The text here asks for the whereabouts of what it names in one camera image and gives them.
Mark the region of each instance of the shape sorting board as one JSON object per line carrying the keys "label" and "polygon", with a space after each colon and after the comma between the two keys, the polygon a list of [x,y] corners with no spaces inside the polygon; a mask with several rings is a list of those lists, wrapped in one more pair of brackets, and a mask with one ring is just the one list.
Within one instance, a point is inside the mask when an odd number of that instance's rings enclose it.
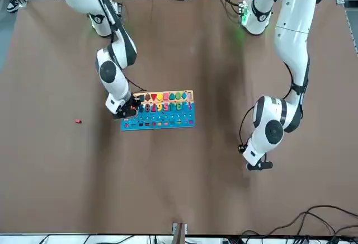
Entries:
{"label": "shape sorting board", "polygon": [[195,125],[194,92],[166,91],[136,93],[138,115],[122,119],[121,130],[189,128]]}

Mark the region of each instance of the green light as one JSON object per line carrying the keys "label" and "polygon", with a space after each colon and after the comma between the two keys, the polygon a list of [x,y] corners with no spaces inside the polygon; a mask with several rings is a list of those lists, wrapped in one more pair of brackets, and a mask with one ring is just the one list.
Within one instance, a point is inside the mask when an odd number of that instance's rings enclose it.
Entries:
{"label": "green light", "polygon": [[248,20],[248,12],[246,12],[241,18],[241,25],[245,26]]}

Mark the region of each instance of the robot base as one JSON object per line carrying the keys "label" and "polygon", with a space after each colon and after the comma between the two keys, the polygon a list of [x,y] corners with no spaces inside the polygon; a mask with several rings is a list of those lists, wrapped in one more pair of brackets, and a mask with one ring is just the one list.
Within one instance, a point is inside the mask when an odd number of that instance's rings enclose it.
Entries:
{"label": "robot base", "polygon": [[257,17],[252,12],[253,0],[246,0],[246,19],[241,18],[241,25],[252,35],[260,35],[269,25],[271,14],[262,22],[259,22]]}

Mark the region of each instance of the brown table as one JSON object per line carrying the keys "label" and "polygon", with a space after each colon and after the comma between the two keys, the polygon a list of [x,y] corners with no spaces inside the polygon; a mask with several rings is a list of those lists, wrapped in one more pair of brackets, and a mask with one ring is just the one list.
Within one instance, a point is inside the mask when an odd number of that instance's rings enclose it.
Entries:
{"label": "brown table", "polygon": [[[120,132],[94,65],[109,39],[62,0],[29,1],[0,75],[1,232],[169,234],[185,222],[192,234],[265,234],[315,204],[358,212],[358,58],[343,7],[317,8],[300,128],[269,153],[272,170],[247,172],[241,119],[290,83],[272,41],[280,4],[262,36],[241,30],[219,0],[124,5],[138,48],[126,75],[150,91],[193,89],[196,126]],[[243,137],[251,131],[248,119]],[[336,227],[357,223],[316,213]],[[312,218],[302,233],[328,234]]]}

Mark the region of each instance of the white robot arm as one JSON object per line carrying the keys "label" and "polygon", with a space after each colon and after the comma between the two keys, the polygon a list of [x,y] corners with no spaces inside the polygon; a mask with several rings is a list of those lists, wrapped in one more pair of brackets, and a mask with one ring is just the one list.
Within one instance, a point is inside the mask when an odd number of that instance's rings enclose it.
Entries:
{"label": "white robot arm", "polygon": [[92,26],[102,36],[114,36],[116,40],[97,52],[96,68],[109,92],[106,106],[116,119],[136,114],[140,105],[131,94],[122,69],[133,65],[136,47],[118,17],[118,4],[111,0],[65,0],[74,10],[89,14]]}
{"label": "white robot arm", "polygon": [[[258,35],[269,23],[277,0],[247,0],[241,4],[241,24]],[[282,0],[275,29],[275,51],[291,74],[291,86],[284,98],[262,96],[253,109],[254,131],[247,144],[239,146],[249,170],[271,168],[266,153],[280,144],[284,132],[294,131],[303,117],[302,103],[308,84],[307,37],[315,6],[321,0]]]}

